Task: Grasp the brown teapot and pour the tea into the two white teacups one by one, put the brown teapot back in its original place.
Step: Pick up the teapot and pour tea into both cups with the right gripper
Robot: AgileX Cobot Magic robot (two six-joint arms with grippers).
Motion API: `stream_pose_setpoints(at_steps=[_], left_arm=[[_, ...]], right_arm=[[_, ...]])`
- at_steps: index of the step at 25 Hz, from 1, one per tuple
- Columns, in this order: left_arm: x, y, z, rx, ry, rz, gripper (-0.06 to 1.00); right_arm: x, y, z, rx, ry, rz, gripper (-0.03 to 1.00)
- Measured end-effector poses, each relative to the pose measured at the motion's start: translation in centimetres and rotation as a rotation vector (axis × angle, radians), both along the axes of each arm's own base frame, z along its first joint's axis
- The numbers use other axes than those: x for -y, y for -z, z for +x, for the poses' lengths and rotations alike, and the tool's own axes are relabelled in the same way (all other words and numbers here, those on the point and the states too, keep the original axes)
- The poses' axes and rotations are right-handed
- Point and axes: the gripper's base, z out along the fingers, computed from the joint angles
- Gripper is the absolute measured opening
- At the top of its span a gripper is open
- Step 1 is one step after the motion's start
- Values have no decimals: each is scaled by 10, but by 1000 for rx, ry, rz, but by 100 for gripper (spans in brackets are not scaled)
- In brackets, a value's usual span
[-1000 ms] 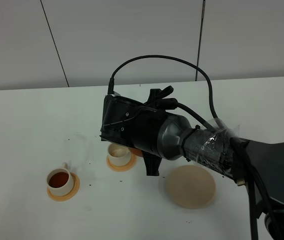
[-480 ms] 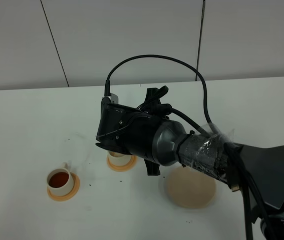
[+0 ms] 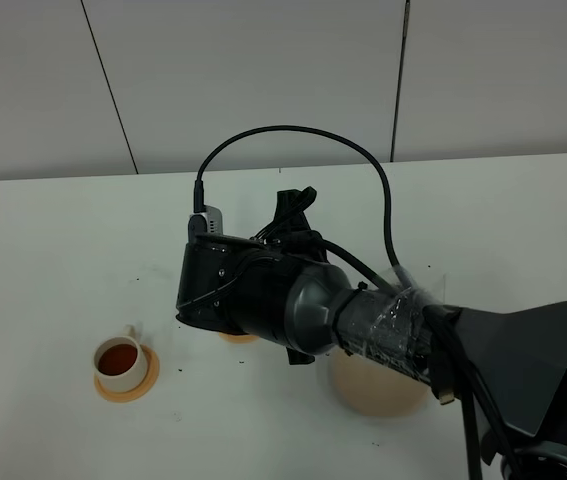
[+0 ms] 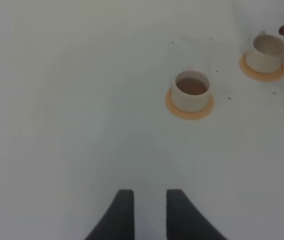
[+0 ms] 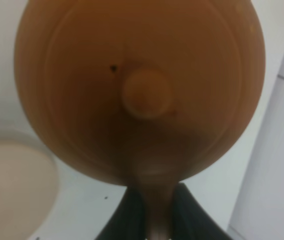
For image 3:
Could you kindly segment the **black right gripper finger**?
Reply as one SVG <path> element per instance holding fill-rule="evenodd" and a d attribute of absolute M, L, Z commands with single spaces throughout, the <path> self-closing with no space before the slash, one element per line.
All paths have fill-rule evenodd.
<path fill-rule="evenodd" d="M 286 348 L 288 363 L 290 365 L 310 365 L 315 362 L 315 356 L 296 349 Z"/>
<path fill-rule="evenodd" d="M 305 211 L 314 203 L 316 197 L 317 191 L 313 187 L 306 187 L 302 191 L 296 189 L 278 191 L 272 221 L 252 239 L 280 253 L 327 263 L 326 249 L 318 243 L 321 236 L 310 227 L 305 216 Z"/>

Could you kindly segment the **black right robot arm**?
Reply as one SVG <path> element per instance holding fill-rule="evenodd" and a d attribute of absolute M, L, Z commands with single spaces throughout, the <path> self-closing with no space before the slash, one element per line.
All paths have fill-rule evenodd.
<path fill-rule="evenodd" d="M 445 305 L 400 267 L 382 276 L 311 229 L 314 189 L 279 193 L 273 220 L 229 237 L 194 188 L 177 317 L 283 346 L 292 365 L 333 348 L 460 400 L 468 473 L 567 479 L 567 301 L 513 313 Z"/>

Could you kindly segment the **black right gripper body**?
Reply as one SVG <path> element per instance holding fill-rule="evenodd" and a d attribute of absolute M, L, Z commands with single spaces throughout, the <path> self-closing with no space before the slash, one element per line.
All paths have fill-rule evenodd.
<path fill-rule="evenodd" d="M 293 283 L 293 259 L 258 241 L 196 234 L 185 247 L 177 319 L 191 327 L 229 335 L 277 333 L 285 294 Z"/>

